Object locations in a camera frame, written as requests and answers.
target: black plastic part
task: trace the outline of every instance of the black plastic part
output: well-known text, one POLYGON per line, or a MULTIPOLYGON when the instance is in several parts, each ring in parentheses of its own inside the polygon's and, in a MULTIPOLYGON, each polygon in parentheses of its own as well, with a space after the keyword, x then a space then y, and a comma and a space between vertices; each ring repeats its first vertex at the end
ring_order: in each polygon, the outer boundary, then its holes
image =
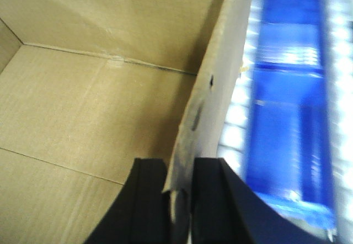
POLYGON ((277 214, 232 171, 227 162, 220 158, 222 173, 231 199, 240 220, 254 243, 260 244, 324 244, 321 240, 303 231, 277 214))
POLYGON ((253 243, 235 209, 216 158, 197 158, 192 188, 194 244, 253 243))
POLYGON ((135 159, 120 194, 85 244, 168 243, 166 175, 162 160, 135 159))
POLYGON ((194 244, 324 244, 266 205, 223 159, 197 158, 192 194, 194 244))

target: blue object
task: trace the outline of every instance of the blue object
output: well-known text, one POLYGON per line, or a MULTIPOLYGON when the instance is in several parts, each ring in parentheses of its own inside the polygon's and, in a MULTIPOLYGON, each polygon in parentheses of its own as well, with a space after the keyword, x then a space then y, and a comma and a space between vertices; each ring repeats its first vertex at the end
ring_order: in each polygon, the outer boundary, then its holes
POLYGON ((321 0, 264 0, 246 183, 278 213, 335 227, 321 0))
POLYGON ((323 73, 319 34, 319 28, 311 24, 262 23, 257 67, 323 73))

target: blue plastic bin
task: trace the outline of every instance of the blue plastic bin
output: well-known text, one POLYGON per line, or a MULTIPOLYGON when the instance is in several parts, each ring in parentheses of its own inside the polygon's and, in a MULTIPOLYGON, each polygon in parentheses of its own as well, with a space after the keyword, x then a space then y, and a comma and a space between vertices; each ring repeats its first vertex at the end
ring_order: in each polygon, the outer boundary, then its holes
POLYGON ((246 183, 280 214, 334 228, 325 81, 254 71, 246 183))

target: cardboard edge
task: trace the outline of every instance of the cardboard edge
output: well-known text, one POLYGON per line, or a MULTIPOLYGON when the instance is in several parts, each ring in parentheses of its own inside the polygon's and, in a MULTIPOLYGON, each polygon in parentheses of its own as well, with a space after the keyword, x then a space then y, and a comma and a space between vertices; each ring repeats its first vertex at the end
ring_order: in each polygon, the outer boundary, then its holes
POLYGON ((184 223, 189 216, 194 158, 215 157, 242 65, 250 3, 251 0, 224 0, 179 126, 164 185, 164 192, 170 193, 170 217, 174 224, 172 238, 176 243, 182 242, 185 235, 185 232, 178 232, 183 231, 178 224, 184 223))

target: cardboard box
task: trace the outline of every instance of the cardboard box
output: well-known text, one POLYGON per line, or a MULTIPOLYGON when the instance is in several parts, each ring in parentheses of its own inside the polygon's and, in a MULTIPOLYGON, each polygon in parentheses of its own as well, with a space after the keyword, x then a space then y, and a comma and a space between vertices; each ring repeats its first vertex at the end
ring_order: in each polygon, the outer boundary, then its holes
POLYGON ((163 158, 165 189, 188 192, 193 158, 215 155, 249 7, 0 0, 0 243, 82 243, 135 157, 163 158))

